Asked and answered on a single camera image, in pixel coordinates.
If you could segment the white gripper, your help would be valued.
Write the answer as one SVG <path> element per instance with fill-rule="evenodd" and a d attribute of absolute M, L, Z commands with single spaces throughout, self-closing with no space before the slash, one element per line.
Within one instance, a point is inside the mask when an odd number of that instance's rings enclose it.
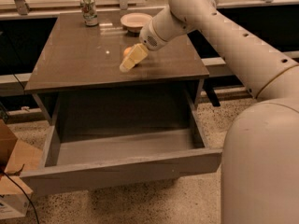
<path fill-rule="evenodd" d="M 166 42 L 155 32 L 153 21 L 149 21 L 143 26 L 139 34 L 139 40 L 142 44 L 138 43 L 133 45 L 128 55 L 123 57 L 120 65 L 122 72 L 128 72 L 143 61 L 148 56 L 149 50 L 156 51 L 166 45 Z"/>

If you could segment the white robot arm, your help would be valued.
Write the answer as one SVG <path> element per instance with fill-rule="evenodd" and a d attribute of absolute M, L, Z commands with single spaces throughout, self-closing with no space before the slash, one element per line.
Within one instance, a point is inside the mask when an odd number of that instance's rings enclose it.
<path fill-rule="evenodd" d="M 299 224 L 299 64 L 222 15 L 214 0 L 168 0 L 123 59 L 127 72 L 199 31 L 257 104 L 228 130 L 221 159 L 221 224 Z"/>

